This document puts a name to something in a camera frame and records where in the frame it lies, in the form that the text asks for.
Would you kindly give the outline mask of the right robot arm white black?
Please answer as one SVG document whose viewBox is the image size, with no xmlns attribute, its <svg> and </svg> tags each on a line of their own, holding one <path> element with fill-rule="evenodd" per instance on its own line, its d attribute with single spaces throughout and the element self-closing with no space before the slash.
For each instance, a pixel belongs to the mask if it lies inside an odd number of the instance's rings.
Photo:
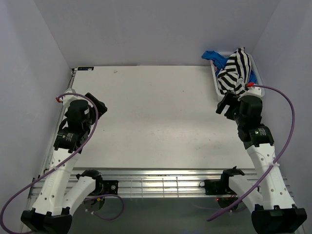
<svg viewBox="0 0 312 234">
<path fill-rule="evenodd" d="M 225 106 L 229 107 L 225 117 L 236 122 L 238 136 L 253 162 L 258 181 L 252 186 L 240 170 L 233 168 L 222 175 L 221 190 L 238 195 L 238 200 L 251 212 L 258 234 L 294 233 L 307 219 L 307 214 L 305 209 L 296 206 L 274 161 L 273 136 L 261 122 L 262 100 L 227 93 L 217 105 L 216 113 L 221 114 Z"/>
</svg>

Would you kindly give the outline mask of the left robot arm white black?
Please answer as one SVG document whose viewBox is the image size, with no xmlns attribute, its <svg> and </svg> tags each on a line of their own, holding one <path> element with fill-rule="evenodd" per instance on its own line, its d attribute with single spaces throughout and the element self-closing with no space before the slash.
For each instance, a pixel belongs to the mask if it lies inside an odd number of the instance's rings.
<svg viewBox="0 0 312 234">
<path fill-rule="evenodd" d="M 53 144 L 48 175 L 32 208 L 21 215 L 22 223 L 35 233 L 68 233 L 79 205 L 87 196 L 98 195 L 103 190 L 100 172 L 88 170 L 77 175 L 76 185 L 65 191 L 82 147 L 107 107 L 92 94 L 78 96 L 73 90 L 67 91 L 58 102 L 66 112 Z"/>
</svg>

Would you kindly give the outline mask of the black white striped tank top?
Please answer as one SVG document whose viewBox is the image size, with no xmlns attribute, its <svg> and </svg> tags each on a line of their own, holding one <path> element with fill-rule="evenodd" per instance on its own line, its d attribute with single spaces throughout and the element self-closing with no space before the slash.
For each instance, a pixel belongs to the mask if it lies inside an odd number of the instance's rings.
<svg viewBox="0 0 312 234">
<path fill-rule="evenodd" d="M 217 86 L 222 95 L 231 92 L 235 95 L 242 95 L 246 92 L 245 86 L 248 83 L 252 71 L 250 56 L 241 47 L 231 54 L 220 70 L 216 80 Z"/>
</svg>

